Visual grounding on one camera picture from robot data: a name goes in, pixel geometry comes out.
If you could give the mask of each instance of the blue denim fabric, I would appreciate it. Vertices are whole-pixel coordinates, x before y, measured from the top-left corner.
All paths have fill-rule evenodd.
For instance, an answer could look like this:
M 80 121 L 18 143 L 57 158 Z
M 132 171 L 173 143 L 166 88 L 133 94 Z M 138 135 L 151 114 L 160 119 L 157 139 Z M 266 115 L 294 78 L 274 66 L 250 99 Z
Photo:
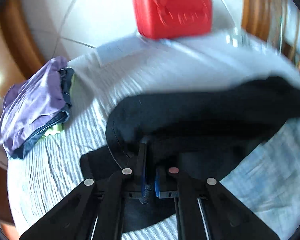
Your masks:
M 74 71 L 72 68 L 63 68 L 59 70 L 60 73 L 60 80 L 61 80 L 61 90 L 63 99 L 66 102 L 64 107 L 56 114 L 55 117 L 53 117 L 48 123 L 46 123 L 44 126 L 36 129 L 29 138 L 26 139 L 26 141 L 21 145 L 20 148 L 14 150 L 13 154 L 10 156 L 12 159 L 23 159 L 29 151 L 34 147 L 34 145 L 37 143 L 37 141 L 43 136 L 45 131 L 49 129 L 50 127 L 66 122 L 69 117 L 69 109 L 71 108 L 71 100 L 70 100 L 70 87 L 71 87 L 71 79 L 74 74 Z

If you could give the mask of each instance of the white tile floor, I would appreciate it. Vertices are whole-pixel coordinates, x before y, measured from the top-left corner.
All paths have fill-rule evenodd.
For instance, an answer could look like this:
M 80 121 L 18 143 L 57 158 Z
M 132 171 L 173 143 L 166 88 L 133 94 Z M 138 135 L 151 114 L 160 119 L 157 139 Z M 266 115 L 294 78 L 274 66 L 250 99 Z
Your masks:
M 243 0 L 213 0 L 213 29 L 240 26 Z M 136 31 L 132 0 L 21 0 L 46 60 L 69 60 Z

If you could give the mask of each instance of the red box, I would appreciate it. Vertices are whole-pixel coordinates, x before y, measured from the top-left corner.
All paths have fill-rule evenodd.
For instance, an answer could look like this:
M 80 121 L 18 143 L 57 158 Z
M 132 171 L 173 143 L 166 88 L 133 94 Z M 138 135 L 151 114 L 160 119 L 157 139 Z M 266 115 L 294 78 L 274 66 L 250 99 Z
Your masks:
M 133 0 L 138 31 L 151 39 L 211 31 L 211 0 Z

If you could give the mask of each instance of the silver screw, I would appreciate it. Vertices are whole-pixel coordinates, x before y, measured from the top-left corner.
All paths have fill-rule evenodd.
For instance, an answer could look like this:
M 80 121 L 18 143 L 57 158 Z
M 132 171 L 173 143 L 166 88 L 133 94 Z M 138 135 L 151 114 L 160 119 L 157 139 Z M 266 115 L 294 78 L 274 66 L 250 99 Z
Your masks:
M 177 167 L 170 167 L 169 172 L 171 174 L 177 174 L 179 172 L 179 169 Z
M 86 185 L 86 186 L 91 186 L 91 185 L 93 185 L 93 183 L 94 183 L 93 179 L 86 179 L 84 181 L 84 185 Z
M 122 170 L 122 173 L 123 173 L 124 175 L 129 175 L 129 174 L 132 173 L 132 170 L 131 170 L 130 168 L 125 168 L 125 169 Z
M 208 179 L 207 179 L 207 183 L 208 183 L 209 185 L 211 185 L 211 186 L 214 186 L 214 185 L 217 184 L 217 180 L 214 179 L 214 178 L 208 178 Z

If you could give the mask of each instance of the striped fabric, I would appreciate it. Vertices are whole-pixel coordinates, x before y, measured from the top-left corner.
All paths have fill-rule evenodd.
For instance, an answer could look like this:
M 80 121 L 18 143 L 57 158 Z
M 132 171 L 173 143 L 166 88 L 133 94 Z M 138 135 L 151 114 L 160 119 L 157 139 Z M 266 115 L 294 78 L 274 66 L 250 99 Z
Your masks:
M 253 78 L 267 77 L 273 72 L 300 87 L 298 72 L 278 57 L 279 67 L 276 58 L 268 62 L 259 54 L 258 61 L 247 59 L 253 62 L 247 64 L 245 59 L 236 60 L 239 48 L 234 56 L 233 47 L 226 49 L 228 44 L 222 47 L 209 39 L 202 43 L 203 47 L 209 47 L 209 55 L 198 52 L 200 48 L 191 51 L 189 43 L 185 42 L 175 48 L 176 44 L 126 40 L 122 44 L 129 44 L 132 49 L 120 43 L 112 44 L 68 63 L 76 78 L 71 117 L 64 131 L 39 141 L 24 160 L 10 160 L 8 164 L 9 201 L 20 233 L 83 180 L 80 156 L 106 144 L 107 118 L 122 98 L 153 91 L 224 89 Z M 221 59 L 215 53 L 217 50 L 228 54 Z M 255 57 L 256 52 L 245 50 L 242 53 Z M 224 66 L 223 71 L 218 62 Z M 300 224 L 300 120 L 285 124 L 222 183 L 282 240 L 288 239 Z M 177 239 L 175 216 L 124 234 L 122 239 Z

